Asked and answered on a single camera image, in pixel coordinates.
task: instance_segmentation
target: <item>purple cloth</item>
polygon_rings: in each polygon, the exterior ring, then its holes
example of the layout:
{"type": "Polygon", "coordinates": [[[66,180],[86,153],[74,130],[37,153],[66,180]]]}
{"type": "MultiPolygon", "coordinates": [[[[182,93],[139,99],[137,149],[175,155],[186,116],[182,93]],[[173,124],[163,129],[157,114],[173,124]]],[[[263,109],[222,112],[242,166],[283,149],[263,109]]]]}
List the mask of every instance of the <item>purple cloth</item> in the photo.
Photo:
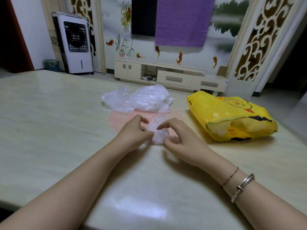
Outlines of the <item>purple cloth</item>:
{"type": "Polygon", "coordinates": [[[157,0],[156,45],[202,47],[215,0],[157,0]]]}

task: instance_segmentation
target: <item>bracelet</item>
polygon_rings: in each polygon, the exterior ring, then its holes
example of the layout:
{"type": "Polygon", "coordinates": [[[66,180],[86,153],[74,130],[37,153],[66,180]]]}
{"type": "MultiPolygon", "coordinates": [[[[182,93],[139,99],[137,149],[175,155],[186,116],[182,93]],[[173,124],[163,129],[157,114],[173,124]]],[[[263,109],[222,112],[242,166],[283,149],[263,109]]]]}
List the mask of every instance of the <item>bracelet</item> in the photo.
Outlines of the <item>bracelet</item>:
{"type": "Polygon", "coordinates": [[[236,173],[238,170],[239,170],[239,166],[238,166],[237,169],[233,172],[233,174],[230,175],[230,177],[221,185],[221,188],[223,188],[224,185],[226,185],[226,184],[229,182],[229,180],[235,175],[235,173],[236,173]]]}
{"type": "Polygon", "coordinates": [[[251,174],[247,178],[245,178],[240,185],[237,185],[237,191],[231,198],[232,203],[234,203],[237,200],[238,196],[244,191],[244,188],[254,179],[255,179],[254,174],[251,174]]]}

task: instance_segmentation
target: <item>air cooler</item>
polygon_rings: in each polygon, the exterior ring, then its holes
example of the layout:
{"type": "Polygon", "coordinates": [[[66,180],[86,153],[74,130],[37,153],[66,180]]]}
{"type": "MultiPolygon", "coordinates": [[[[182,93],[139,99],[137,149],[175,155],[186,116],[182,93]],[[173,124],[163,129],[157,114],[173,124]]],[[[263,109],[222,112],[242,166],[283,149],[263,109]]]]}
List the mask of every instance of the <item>air cooler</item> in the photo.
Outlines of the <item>air cooler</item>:
{"type": "Polygon", "coordinates": [[[53,12],[51,15],[65,72],[93,74],[86,18],[62,12],[53,12]]]}

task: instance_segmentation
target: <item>silver bangle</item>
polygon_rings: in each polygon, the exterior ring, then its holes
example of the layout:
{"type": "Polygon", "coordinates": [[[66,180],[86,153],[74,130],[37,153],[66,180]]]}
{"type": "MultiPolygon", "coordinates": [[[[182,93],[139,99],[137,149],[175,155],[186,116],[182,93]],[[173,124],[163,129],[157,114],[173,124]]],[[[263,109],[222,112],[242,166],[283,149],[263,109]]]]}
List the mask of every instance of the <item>silver bangle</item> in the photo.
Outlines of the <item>silver bangle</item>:
{"type": "Polygon", "coordinates": [[[245,178],[240,185],[237,185],[237,191],[231,198],[232,203],[234,203],[237,200],[238,196],[244,191],[244,188],[254,179],[255,179],[254,174],[251,174],[247,178],[245,178]]]}

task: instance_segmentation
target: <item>forearm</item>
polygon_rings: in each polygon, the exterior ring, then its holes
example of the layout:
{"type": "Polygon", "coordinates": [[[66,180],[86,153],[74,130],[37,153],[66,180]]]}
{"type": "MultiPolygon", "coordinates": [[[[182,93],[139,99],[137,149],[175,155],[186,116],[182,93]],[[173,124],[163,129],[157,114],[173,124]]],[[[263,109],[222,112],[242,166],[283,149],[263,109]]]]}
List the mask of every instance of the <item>forearm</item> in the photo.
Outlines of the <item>forearm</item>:
{"type": "Polygon", "coordinates": [[[110,142],[62,180],[0,224],[0,229],[76,229],[109,173],[125,155],[110,142]]]}
{"type": "MultiPolygon", "coordinates": [[[[214,154],[210,162],[203,162],[206,172],[220,184],[236,170],[236,166],[224,157],[214,154]]],[[[236,192],[239,185],[248,174],[238,170],[224,186],[230,197],[236,192]]],[[[307,217],[279,198],[256,180],[246,186],[244,192],[239,195],[236,205],[255,229],[306,229],[307,217]]]]}

